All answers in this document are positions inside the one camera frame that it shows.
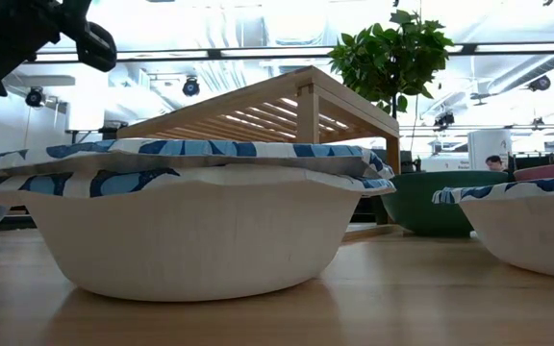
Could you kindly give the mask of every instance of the wooden table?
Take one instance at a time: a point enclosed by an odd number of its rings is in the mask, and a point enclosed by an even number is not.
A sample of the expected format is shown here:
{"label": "wooden table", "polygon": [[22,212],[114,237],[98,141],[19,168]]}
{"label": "wooden table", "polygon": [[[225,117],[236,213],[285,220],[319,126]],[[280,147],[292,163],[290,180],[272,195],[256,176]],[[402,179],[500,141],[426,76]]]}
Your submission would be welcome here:
{"label": "wooden table", "polygon": [[201,304],[77,289],[36,231],[0,233],[4,345],[554,345],[554,278],[475,241],[382,235],[341,246],[315,280]]}
{"label": "wooden table", "polygon": [[117,131],[118,138],[330,143],[380,136],[400,173],[399,124],[356,92],[309,66]]}

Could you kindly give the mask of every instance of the wooden tabletop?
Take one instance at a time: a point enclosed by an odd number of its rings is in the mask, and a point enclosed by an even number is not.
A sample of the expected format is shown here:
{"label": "wooden tabletop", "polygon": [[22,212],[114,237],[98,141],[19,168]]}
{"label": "wooden tabletop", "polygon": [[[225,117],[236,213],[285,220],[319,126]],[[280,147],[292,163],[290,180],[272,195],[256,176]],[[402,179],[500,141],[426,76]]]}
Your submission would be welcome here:
{"label": "wooden tabletop", "polygon": [[75,288],[39,233],[0,233],[2,345],[554,345],[554,278],[473,240],[377,236],[276,293],[146,304]]}

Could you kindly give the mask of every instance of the green planter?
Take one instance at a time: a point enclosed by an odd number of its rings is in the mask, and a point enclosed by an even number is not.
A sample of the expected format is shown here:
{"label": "green planter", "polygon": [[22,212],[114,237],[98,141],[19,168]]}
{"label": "green planter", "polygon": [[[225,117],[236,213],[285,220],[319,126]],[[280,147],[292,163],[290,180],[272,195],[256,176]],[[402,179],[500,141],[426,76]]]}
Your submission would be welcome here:
{"label": "green planter", "polygon": [[433,193],[444,187],[496,185],[508,174],[491,171],[449,171],[402,174],[392,179],[396,192],[381,198],[390,218],[423,236],[469,236],[471,224],[458,205],[435,205]]}

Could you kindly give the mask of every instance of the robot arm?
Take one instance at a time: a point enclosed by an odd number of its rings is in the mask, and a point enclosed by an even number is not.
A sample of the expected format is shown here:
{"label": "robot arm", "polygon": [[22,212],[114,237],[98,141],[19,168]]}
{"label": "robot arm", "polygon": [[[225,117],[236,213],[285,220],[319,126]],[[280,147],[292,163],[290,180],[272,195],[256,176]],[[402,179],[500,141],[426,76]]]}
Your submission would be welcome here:
{"label": "robot arm", "polygon": [[113,37],[99,25],[87,22],[91,0],[0,0],[0,96],[6,96],[1,80],[48,42],[57,43],[63,33],[76,41],[79,61],[108,72],[116,65]]}

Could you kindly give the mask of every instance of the ceiling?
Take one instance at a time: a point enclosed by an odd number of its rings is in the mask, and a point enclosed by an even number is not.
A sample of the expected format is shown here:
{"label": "ceiling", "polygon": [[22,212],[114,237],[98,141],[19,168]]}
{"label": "ceiling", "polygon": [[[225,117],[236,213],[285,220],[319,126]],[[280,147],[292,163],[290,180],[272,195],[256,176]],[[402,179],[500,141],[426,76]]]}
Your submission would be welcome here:
{"label": "ceiling", "polygon": [[[392,1],[100,0],[94,1],[88,17],[113,34],[121,52],[321,46],[336,44],[340,32],[355,34],[377,21],[390,26],[386,19],[393,11]],[[439,20],[446,26],[446,35],[460,43],[554,41],[554,2],[550,6],[542,3],[400,0],[399,8],[421,12],[423,19]],[[44,47],[41,53],[74,49],[73,42],[64,38],[57,45]],[[104,91],[109,100],[107,118],[141,121],[309,64],[330,69],[326,59],[120,63]],[[86,69],[77,63],[21,65],[15,77],[75,76]],[[523,85],[544,74],[552,81],[551,89],[535,93],[523,90]],[[139,75],[150,82],[140,81]],[[201,88],[198,96],[183,94],[187,76],[197,77]],[[453,57],[429,89],[435,99],[418,100],[418,117],[416,99],[411,99],[407,114],[399,115],[402,126],[432,125],[444,111],[453,111],[456,124],[464,125],[529,124],[540,116],[546,124],[554,124],[554,55]],[[73,93],[73,86],[51,86],[48,91],[65,99]],[[482,100],[482,106],[474,106],[480,103],[470,99],[476,92],[497,95]],[[450,135],[463,134],[466,131]],[[426,145],[429,138],[418,141]]]}

